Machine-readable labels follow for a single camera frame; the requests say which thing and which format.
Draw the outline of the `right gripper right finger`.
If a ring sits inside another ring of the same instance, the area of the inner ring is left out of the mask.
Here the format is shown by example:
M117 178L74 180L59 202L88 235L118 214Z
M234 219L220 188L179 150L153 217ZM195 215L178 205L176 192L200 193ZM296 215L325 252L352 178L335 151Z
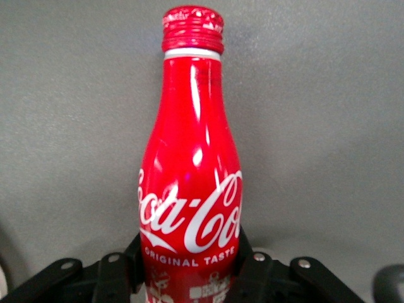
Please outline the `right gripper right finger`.
M320 261L298 257L285 265L254 251L240 230L236 275L226 302L362 302L363 300Z

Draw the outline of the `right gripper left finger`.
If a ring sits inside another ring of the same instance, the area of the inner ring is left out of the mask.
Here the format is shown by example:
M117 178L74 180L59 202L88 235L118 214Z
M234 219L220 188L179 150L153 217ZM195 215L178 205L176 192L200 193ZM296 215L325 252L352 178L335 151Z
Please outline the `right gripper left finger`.
M1 302L130 302L145 281L141 239L84 267L74 258L59 259L15 288Z

